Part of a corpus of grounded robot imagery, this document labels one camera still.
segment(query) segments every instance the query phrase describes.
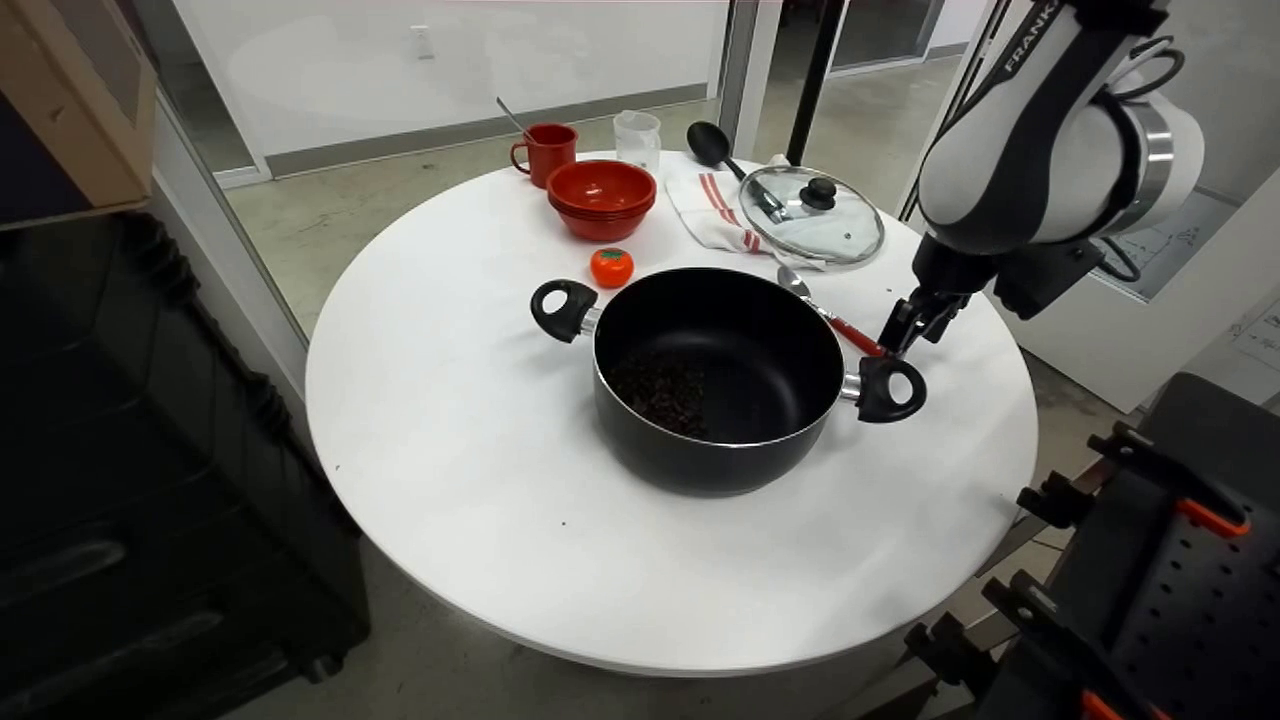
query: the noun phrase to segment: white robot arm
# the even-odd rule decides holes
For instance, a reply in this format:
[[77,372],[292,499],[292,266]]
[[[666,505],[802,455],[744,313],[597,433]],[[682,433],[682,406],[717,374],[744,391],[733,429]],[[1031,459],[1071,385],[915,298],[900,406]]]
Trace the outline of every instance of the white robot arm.
[[1179,66],[1179,50],[1153,39],[1161,22],[1163,0],[1031,2],[920,169],[930,232],[884,347],[940,341],[986,278],[1017,316],[1035,316],[1096,266],[1096,232],[1161,219],[1190,191],[1204,134],[1153,93]]

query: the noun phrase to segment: lid knob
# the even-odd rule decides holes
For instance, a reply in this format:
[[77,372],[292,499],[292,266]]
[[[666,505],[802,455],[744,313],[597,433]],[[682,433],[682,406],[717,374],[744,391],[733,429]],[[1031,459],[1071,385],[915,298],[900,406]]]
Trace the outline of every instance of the lid knob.
[[801,203],[806,203],[806,207],[835,207],[835,179],[831,179],[831,174],[813,174],[813,179],[801,186]]

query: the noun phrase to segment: red cup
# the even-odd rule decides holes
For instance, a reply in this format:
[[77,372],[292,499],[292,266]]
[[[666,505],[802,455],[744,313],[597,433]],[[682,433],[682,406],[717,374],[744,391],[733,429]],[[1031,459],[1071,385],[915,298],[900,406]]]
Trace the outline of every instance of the red cup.
[[549,186],[549,174],[576,161],[576,132],[569,123],[528,123],[523,140],[514,140],[506,155],[514,170],[537,186]]

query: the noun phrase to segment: floor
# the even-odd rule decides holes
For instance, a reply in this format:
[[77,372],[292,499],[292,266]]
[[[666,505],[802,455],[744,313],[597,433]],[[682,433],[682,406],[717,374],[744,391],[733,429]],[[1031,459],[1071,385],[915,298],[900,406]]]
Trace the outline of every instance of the floor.
[[[873,203],[890,207],[915,169],[940,97],[960,56],[925,65],[842,73],[822,86],[822,108],[813,126],[806,163],[818,163],[854,183]],[[786,142],[797,73],[775,73],[766,93],[758,150]],[[682,126],[706,115],[701,98],[647,108],[663,118],[663,142],[678,146]],[[608,115],[576,118],[584,146],[608,146]],[[266,273],[302,328],[316,323],[319,305],[353,256],[411,203],[502,163],[506,134],[464,140],[442,146],[416,146],[277,174],[273,183],[227,191],[240,223],[255,241]],[[1082,470],[1089,433],[1102,433],[1114,417],[1089,391],[1031,365],[1040,398],[1040,468]],[[1031,567],[1044,575],[1059,556],[1065,535],[1048,532],[1023,544],[997,575]],[[365,547],[373,641],[360,644],[343,670],[309,682],[292,680],[230,720],[842,720],[847,699],[889,669],[900,636],[873,648],[771,670],[750,680],[673,682],[608,674],[560,664],[514,648],[486,628],[418,593],[375,547]],[[979,579],[960,587],[945,609],[955,614],[982,611]]]

